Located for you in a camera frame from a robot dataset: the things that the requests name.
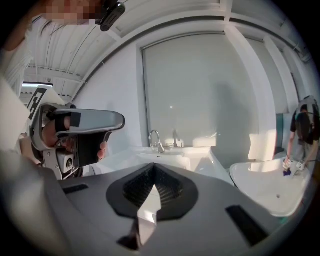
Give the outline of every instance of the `black mesh grill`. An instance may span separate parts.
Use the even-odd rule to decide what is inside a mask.
[[[141,208],[154,186],[154,172],[146,170],[123,186],[123,195],[135,206]]]
[[[118,215],[136,219],[154,185],[161,201],[157,221],[182,218],[198,200],[197,187],[190,179],[154,163],[115,181],[106,198]]]
[[[182,196],[183,186],[179,180],[171,177],[160,169],[156,169],[154,172],[156,172],[155,186],[159,192],[162,207],[165,207],[172,200]]]

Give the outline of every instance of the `white sink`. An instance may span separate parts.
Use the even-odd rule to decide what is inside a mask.
[[[164,153],[157,153],[150,147],[131,147],[105,158],[93,167],[96,174],[105,174],[149,163],[185,169],[223,180],[234,186],[231,177],[214,156],[210,147],[166,148]]]
[[[284,176],[283,161],[284,158],[237,163],[230,167],[236,186],[275,217],[289,217],[296,212],[312,176],[307,168],[294,176],[297,162],[291,165],[292,174]]]

